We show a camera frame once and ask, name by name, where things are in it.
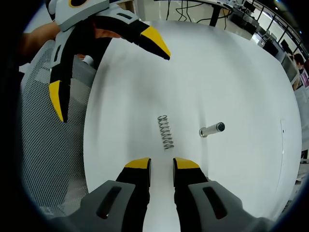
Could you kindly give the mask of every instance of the coil spring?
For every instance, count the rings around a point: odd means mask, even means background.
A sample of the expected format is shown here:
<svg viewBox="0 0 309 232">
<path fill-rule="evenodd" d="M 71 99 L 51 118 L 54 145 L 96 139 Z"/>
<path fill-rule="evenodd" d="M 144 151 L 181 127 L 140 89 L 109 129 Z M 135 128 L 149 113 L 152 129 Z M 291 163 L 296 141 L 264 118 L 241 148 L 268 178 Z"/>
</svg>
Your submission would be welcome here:
<svg viewBox="0 0 309 232">
<path fill-rule="evenodd" d="M 168 117 L 166 115 L 162 115 L 158 117 L 159 128 L 162 136 L 164 150 L 174 147 L 170 129 Z"/>
</svg>

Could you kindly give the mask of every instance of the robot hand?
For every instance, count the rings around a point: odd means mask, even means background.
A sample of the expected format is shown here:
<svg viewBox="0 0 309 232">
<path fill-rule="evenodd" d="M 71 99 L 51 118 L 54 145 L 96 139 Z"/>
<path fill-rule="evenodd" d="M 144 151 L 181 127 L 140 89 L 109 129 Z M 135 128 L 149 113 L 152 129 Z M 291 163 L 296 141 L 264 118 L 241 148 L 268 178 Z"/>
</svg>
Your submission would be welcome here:
<svg viewBox="0 0 309 232">
<path fill-rule="evenodd" d="M 48 10 L 55 14 L 61 29 L 52 54 L 49 93 L 62 122 L 68 120 L 73 58 L 82 44 L 95 37 L 93 23 L 96 28 L 113 31 L 148 52 L 170 58 L 170 51 L 155 28 L 116 4 L 110 7 L 109 0 L 51 0 Z"/>
</svg>

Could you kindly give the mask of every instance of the metal pin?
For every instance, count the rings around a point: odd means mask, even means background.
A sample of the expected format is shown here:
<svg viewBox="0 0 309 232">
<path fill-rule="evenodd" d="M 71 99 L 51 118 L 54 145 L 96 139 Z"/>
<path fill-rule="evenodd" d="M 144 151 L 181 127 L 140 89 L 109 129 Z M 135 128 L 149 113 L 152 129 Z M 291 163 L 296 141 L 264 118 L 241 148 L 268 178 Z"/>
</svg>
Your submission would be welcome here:
<svg viewBox="0 0 309 232">
<path fill-rule="evenodd" d="M 210 134 L 215 134 L 218 132 L 222 132 L 225 130 L 225 125 L 223 122 L 219 122 L 217 124 L 214 124 L 210 127 L 202 127 L 199 130 L 199 136 L 201 136 L 202 138 L 206 138 L 208 135 Z"/>
</svg>

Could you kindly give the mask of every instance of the gray mesh chair back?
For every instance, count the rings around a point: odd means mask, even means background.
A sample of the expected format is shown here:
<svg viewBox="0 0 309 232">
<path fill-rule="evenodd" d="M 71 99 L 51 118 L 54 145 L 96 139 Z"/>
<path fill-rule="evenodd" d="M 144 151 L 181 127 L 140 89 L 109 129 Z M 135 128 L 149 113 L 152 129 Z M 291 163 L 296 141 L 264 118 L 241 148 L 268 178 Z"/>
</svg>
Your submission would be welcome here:
<svg viewBox="0 0 309 232">
<path fill-rule="evenodd" d="M 74 58 L 68 122 L 62 123 L 49 98 L 54 41 L 37 53 L 21 83 L 23 181 L 47 218 L 70 215 L 88 191 L 84 175 L 83 133 L 96 70 Z"/>
</svg>

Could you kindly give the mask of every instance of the white tabletop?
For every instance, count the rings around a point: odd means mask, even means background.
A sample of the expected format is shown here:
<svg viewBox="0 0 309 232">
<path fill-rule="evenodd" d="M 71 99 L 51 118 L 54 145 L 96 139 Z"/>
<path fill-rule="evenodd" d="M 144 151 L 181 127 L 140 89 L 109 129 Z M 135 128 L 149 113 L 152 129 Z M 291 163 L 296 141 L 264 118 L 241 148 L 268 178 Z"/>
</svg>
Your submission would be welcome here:
<svg viewBox="0 0 309 232">
<path fill-rule="evenodd" d="M 172 158 L 182 157 L 238 196 L 253 216 L 276 219 L 301 153 L 299 111 L 284 69 L 233 33 L 188 22 L 151 24 L 171 51 L 169 61 L 113 39 L 94 80 L 84 128 L 89 192 L 115 180 L 131 160 L 151 157 L 145 231 L 179 231 Z M 169 117 L 175 145 L 166 151 L 161 115 Z M 220 121 L 224 132 L 199 136 L 201 127 Z"/>
</svg>

